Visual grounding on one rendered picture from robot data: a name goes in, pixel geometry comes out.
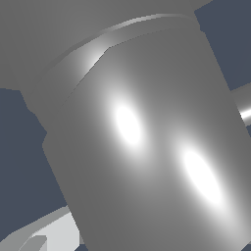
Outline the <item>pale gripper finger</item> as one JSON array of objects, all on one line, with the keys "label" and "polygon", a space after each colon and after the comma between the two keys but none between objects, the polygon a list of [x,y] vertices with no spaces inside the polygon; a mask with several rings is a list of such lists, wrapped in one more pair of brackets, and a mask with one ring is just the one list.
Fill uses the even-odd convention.
[{"label": "pale gripper finger", "polygon": [[24,226],[0,242],[0,251],[75,251],[81,237],[68,206]]}]

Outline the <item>grey metal faucet body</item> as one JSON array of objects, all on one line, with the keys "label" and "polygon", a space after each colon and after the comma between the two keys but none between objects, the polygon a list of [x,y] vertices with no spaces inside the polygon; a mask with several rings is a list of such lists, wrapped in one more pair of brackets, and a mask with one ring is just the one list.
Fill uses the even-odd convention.
[{"label": "grey metal faucet body", "polygon": [[17,89],[88,251],[242,251],[251,136],[195,11],[210,0],[0,0]]}]

